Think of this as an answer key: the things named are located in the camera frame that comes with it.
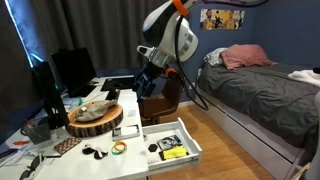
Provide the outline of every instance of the small box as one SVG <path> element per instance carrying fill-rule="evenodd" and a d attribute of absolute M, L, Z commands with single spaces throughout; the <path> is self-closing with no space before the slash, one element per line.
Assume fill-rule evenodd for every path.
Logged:
<path fill-rule="evenodd" d="M 138 125 L 117 127 L 112 130 L 112 140 L 119 141 L 122 139 L 128 139 L 137 137 L 140 135 Z"/>
<path fill-rule="evenodd" d="M 48 118 L 41 118 L 32 121 L 35 126 L 26 124 L 24 126 L 24 132 L 30 138 L 33 144 L 39 144 L 51 139 L 51 132 L 49 128 Z"/>

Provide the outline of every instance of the wooden floor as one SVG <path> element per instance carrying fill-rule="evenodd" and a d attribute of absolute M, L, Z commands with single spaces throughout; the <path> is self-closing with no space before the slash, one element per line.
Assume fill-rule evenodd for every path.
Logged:
<path fill-rule="evenodd" d="M 274 179 L 196 105 L 180 107 L 176 113 L 161 117 L 160 123 L 176 121 L 178 117 L 202 148 L 202 161 L 199 165 L 152 175 L 149 180 Z"/>

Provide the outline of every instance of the bed frame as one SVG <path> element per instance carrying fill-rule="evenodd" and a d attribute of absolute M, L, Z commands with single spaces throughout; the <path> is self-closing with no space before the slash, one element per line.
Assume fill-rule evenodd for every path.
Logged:
<path fill-rule="evenodd" d="M 249 116 L 197 89 L 216 105 L 207 103 L 209 110 L 204 112 L 276 179 L 290 179 L 306 164 L 308 155 L 303 148 L 288 144 Z"/>

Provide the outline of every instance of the pink pillow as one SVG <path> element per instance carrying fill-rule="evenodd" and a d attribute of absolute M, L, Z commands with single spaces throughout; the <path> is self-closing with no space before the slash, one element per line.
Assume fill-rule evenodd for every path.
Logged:
<path fill-rule="evenodd" d="M 278 63 L 268 59 L 264 50 L 255 44 L 233 45 L 220 53 L 228 70 L 248 66 L 270 66 Z"/>

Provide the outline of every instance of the poster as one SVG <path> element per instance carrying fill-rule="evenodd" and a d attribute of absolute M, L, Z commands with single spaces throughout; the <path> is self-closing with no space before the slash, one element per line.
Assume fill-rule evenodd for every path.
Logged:
<path fill-rule="evenodd" d="M 237 30 L 243 26 L 245 11 L 201 9 L 200 29 Z"/>

